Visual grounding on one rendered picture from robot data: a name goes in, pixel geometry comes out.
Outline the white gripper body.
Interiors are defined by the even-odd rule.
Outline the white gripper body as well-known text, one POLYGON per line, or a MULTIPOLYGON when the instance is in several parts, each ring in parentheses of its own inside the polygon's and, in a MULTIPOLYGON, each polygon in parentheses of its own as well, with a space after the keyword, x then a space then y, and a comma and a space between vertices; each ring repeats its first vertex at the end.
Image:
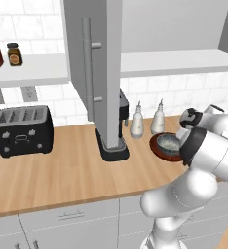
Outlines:
POLYGON ((182 146, 187 140, 189 134, 191 133, 190 129, 181 127, 176 133, 176 137, 179 139, 179 145, 182 146))

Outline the small grey-blue bowl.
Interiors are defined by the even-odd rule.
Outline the small grey-blue bowl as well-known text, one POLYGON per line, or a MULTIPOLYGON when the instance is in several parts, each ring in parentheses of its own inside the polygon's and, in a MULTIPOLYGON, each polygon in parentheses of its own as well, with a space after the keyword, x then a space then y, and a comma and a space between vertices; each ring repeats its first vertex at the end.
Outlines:
POLYGON ((168 156, 179 154, 179 139, 175 134, 164 133, 157 137, 157 147, 168 156))

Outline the large brown bowl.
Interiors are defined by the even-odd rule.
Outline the large brown bowl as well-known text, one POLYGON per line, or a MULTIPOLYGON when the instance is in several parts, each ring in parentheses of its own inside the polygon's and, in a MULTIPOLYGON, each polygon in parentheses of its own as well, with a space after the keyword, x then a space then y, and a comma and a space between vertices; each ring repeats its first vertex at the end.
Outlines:
POLYGON ((180 154, 176 155, 176 156, 168 156, 165 155, 164 153, 162 153, 159 148, 157 147, 157 137, 161 134, 164 133, 169 133, 169 134, 175 134, 175 133, 171 133, 171 132, 163 132, 163 133, 158 133, 155 134, 151 137, 150 141, 149 141, 149 146, 151 151, 160 159, 165 160, 165 161, 182 161, 182 157, 180 154))

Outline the grey open cabinet door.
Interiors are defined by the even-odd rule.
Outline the grey open cabinet door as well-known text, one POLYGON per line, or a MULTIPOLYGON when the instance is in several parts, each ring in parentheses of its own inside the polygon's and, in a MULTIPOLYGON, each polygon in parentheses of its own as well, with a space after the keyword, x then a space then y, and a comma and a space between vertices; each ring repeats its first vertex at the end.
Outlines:
POLYGON ((122 0, 61 0, 69 79, 86 110, 81 18, 91 19, 95 124, 108 148, 118 145, 122 45, 122 0))

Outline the grey base cabinet door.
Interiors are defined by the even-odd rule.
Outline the grey base cabinet door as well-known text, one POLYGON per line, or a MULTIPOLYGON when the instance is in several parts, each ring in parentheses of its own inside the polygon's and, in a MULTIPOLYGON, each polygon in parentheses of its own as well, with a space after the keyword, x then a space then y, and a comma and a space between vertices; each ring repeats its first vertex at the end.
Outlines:
POLYGON ((20 249, 30 249, 23 232, 0 235, 0 249, 16 249, 15 244, 20 245, 20 249))
POLYGON ((31 249, 34 240, 39 249, 117 249, 118 218, 27 231, 26 236, 31 249))

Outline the white bottle with spout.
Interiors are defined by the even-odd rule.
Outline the white bottle with spout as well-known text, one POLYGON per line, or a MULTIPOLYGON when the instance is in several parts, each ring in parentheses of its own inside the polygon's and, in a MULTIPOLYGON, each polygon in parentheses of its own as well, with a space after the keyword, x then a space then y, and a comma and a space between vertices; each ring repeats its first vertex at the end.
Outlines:
POLYGON ((143 116, 141 113, 141 105, 136 105, 136 110, 133 115, 132 124, 130 126, 130 135, 134 139, 139 139, 142 137, 144 132, 143 116))
POLYGON ((160 101, 158 105, 158 110, 156 111, 151 124, 151 133, 155 135, 157 133, 162 133, 164 131, 165 131, 165 114, 163 112, 163 101, 160 101))

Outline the black coffee machine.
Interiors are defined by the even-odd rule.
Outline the black coffee machine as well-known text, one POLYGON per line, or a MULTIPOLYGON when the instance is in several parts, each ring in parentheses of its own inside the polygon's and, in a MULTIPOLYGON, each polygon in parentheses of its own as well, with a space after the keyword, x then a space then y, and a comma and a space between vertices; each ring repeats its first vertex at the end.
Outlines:
POLYGON ((130 156, 129 149, 125 142, 122 133, 122 125, 128 125, 129 119, 129 101, 125 97, 124 93, 120 91, 120 103, 119 103, 119 134, 118 134, 118 146, 113 148, 107 148, 102 140, 98 130, 95 131, 100 155, 105 161, 120 161, 126 160, 130 156))

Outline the wide grey drawer front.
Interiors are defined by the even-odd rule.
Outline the wide grey drawer front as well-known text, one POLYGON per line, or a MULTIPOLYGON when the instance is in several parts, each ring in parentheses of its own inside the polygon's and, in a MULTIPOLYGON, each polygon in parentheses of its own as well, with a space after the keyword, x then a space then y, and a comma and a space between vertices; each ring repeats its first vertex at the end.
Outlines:
POLYGON ((20 220, 27 231, 35 231, 60 225, 73 224, 85 221, 94 221, 100 218, 114 217, 119 211, 119 200, 110 199, 20 214, 20 220))

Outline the black four-slot toaster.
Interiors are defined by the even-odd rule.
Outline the black four-slot toaster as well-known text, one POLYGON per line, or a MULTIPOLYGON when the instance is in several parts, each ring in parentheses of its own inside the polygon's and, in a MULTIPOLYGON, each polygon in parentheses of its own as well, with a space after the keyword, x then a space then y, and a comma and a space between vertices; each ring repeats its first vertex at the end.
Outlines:
POLYGON ((53 149, 54 126, 47 105, 0 109, 0 155, 43 153, 53 149))

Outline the amber jar with black lid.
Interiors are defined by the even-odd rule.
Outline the amber jar with black lid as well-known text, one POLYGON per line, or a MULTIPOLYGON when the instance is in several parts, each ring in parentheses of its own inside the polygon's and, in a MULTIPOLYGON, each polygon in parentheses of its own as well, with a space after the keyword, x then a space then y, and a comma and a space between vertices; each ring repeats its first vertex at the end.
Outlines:
POLYGON ((11 66, 21 66, 22 57, 17 43, 8 43, 8 58, 11 66))

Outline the narrow grey drawer front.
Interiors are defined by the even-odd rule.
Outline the narrow grey drawer front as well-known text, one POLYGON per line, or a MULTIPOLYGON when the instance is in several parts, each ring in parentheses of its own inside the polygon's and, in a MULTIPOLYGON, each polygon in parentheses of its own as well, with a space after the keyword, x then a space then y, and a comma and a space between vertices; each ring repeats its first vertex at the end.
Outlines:
POLYGON ((17 215, 0 218, 0 235, 12 234, 17 232, 22 232, 19 217, 17 215))

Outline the open white wall cabinet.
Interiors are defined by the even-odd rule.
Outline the open white wall cabinet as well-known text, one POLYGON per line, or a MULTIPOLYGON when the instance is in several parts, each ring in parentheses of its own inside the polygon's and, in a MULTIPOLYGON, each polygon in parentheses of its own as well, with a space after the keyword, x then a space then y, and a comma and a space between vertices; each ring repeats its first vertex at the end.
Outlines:
POLYGON ((228 0, 123 0, 123 77, 228 72, 228 0))

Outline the white wall shelf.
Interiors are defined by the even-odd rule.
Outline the white wall shelf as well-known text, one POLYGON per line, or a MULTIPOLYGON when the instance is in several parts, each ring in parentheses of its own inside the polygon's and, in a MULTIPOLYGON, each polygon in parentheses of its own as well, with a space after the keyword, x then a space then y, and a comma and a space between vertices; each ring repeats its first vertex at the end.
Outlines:
POLYGON ((0 67, 0 88, 68 83, 65 54, 28 54, 22 66, 11 66, 5 56, 0 67))

